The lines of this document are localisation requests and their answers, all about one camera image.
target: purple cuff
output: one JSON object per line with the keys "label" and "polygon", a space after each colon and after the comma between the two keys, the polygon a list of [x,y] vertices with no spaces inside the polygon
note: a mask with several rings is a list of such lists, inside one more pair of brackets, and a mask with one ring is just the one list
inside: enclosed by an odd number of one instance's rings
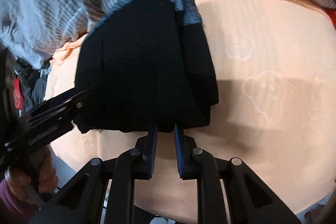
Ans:
{"label": "purple cuff", "polygon": [[20,201],[11,191],[6,180],[0,182],[0,213],[10,223],[27,224],[36,215],[38,208]]}

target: human hand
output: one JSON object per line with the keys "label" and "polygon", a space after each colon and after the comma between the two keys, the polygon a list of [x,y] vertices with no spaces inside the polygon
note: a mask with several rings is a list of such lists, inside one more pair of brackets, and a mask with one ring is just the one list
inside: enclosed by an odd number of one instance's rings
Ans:
{"label": "human hand", "polygon": [[[56,170],[53,167],[51,152],[48,147],[45,147],[43,152],[44,160],[39,174],[40,194],[52,193],[58,185],[58,177],[56,176]],[[33,204],[26,192],[23,190],[23,186],[28,185],[31,181],[31,178],[26,175],[25,172],[18,168],[9,167],[5,173],[5,179],[11,191],[19,200]]]}

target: person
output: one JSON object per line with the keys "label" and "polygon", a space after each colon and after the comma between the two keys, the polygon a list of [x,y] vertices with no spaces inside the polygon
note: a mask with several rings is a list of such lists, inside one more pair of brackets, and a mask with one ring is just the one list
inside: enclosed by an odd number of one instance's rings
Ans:
{"label": "person", "polygon": [[[0,182],[0,223],[27,224],[38,212],[38,207],[23,190],[31,179],[22,170],[8,168],[5,179]],[[52,193],[58,186],[51,152],[44,148],[44,159],[39,173],[39,193]]]}

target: screw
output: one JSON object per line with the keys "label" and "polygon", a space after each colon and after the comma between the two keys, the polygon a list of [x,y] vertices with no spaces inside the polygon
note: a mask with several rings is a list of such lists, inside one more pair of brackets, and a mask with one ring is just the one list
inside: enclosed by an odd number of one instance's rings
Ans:
{"label": "screw", "polygon": [[232,162],[232,164],[233,165],[241,165],[241,163],[242,163],[242,160],[241,159],[239,159],[239,158],[233,158],[232,160],[231,160],[231,162]]}
{"label": "screw", "polygon": [[133,148],[129,151],[129,153],[132,155],[132,156],[136,156],[136,155],[139,155],[140,154],[140,150],[137,149],[137,148]]}
{"label": "screw", "polygon": [[97,165],[100,164],[100,159],[98,159],[98,158],[94,158],[94,159],[90,160],[90,163],[91,163],[91,165],[93,165],[93,166],[97,166]]}
{"label": "screw", "polygon": [[203,150],[201,148],[196,147],[196,148],[193,149],[193,153],[195,155],[200,155],[200,154],[203,153]]}

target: silver screw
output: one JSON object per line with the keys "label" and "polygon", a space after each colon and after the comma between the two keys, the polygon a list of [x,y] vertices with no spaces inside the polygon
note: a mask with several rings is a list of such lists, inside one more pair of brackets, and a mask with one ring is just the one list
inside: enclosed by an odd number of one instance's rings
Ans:
{"label": "silver screw", "polygon": [[136,155],[139,155],[140,154],[140,150],[137,149],[137,148],[132,148],[129,153],[132,155],[132,156],[136,156]]}
{"label": "silver screw", "polygon": [[203,153],[203,150],[201,148],[196,147],[196,148],[193,149],[193,153],[195,155],[200,155],[200,154]]}
{"label": "silver screw", "polygon": [[231,162],[232,162],[232,164],[233,165],[241,165],[241,163],[242,163],[242,160],[241,159],[239,159],[239,158],[233,158],[232,160],[231,160]]}
{"label": "silver screw", "polygon": [[94,158],[94,159],[90,160],[90,163],[91,163],[91,165],[93,165],[93,166],[97,166],[97,165],[100,164],[100,159],[98,159],[98,158]]}

